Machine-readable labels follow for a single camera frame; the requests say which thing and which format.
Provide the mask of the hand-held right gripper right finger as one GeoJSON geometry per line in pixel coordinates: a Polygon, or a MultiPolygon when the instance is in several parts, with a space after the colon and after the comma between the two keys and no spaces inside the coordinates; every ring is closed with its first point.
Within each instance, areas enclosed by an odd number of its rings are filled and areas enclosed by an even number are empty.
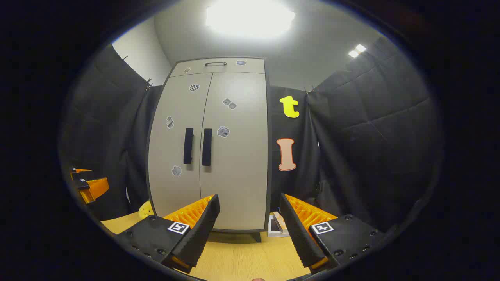
{"type": "Polygon", "coordinates": [[[302,265],[311,271],[353,263],[386,236],[354,215],[337,217],[288,194],[281,194],[280,213],[302,265]]]}

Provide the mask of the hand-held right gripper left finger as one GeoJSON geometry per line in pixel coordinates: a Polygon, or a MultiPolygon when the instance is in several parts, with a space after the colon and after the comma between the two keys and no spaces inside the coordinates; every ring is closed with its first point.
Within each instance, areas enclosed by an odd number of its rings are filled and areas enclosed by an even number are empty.
{"type": "Polygon", "coordinates": [[[190,273],[219,213],[219,196],[212,194],[165,217],[149,215],[117,234],[116,239],[157,263],[190,273]]]}

